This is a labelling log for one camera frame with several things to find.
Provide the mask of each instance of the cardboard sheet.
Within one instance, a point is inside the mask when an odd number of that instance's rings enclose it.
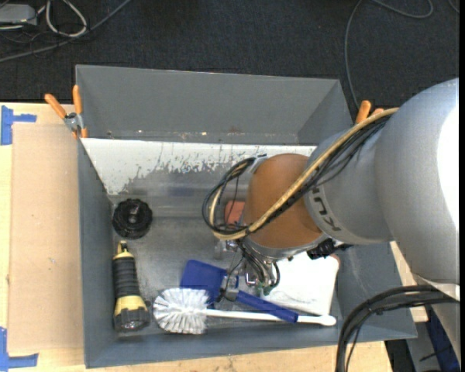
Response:
[[[83,346],[76,141],[14,124],[8,348]]]

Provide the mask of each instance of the brush bristles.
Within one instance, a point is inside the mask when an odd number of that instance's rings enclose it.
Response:
[[[171,288],[163,291],[153,303],[158,326],[168,332],[199,335],[207,329],[204,310],[208,292],[204,289]]]

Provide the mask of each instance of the gray bin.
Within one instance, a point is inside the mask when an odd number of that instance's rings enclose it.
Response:
[[[200,336],[170,334],[155,321],[116,333],[111,263],[120,238],[111,218],[121,200],[137,197],[153,210],[148,234],[129,241],[142,295],[153,301],[179,285],[189,259],[229,266],[229,255],[213,258],[215,237],[201,206],[234,162],[262,152],[309,154],[352,121],[339,81],[331,79],[81,65],[76,82],[90,133],[77,154],[87,367],[336,345],[356,305],[401,285],[389,244],[355,246],[340,254],[336,326],[209,319]],[[403,309],[371,317],[359,341],[416,336]]]

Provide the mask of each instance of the blue dustpan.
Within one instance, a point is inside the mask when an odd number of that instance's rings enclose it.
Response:
[[[221,291],[222,282],[227,276],[227,270],[221,267],[201,262],[200,260],[190,259],[184,267],[184,272],[181,278],[182,288],[205,289],[210,296],[211,301],[215,301]],[[295,323],[298,320],[299,314],[284,308],[280,305],[275,305],[269,301],[248,294],[244,291],[238,291],[236,301],[249,305],[262,312],[275,315],[279,319],[287,322]]]

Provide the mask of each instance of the blue tape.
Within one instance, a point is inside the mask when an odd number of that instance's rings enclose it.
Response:
[[[12,144],[12,124],[14,122],[36,122],[35,115],[14,115],[14,111],[7,106],[2,106],[2,124],[0,129],[0,144]]]
[[[35,367],[38,354],[30,356],[9,356],[7,353],[7,329],[0,326],[0,371],[8,372],[9,368]]]

